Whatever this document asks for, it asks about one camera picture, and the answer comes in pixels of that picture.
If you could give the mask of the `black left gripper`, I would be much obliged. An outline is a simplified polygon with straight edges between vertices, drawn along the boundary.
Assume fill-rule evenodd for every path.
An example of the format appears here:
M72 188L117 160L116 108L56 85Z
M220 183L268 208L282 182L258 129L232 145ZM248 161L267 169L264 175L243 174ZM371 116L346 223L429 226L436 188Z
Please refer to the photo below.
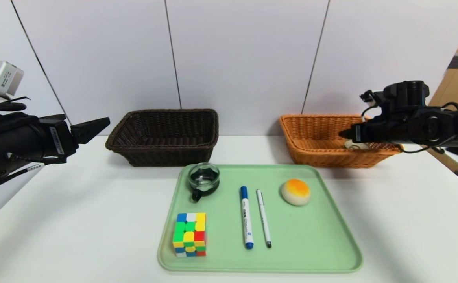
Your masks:
M27 114L5 115L9 129L0 134L0 168L20 168L29 163L65 163L76 152L76 143L89 143L110 125L110 118L100 118L71 125L70 133L64 118L63 114L42 118Z

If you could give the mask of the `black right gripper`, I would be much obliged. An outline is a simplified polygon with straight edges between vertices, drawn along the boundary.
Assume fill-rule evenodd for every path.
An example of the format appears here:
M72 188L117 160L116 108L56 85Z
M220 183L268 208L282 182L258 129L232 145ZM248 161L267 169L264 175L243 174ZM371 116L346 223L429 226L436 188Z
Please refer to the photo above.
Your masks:
M382 123L358 123L351 129L339 131L339 136L344 139L352 139L355 143L385 143L387 141L385 127Z

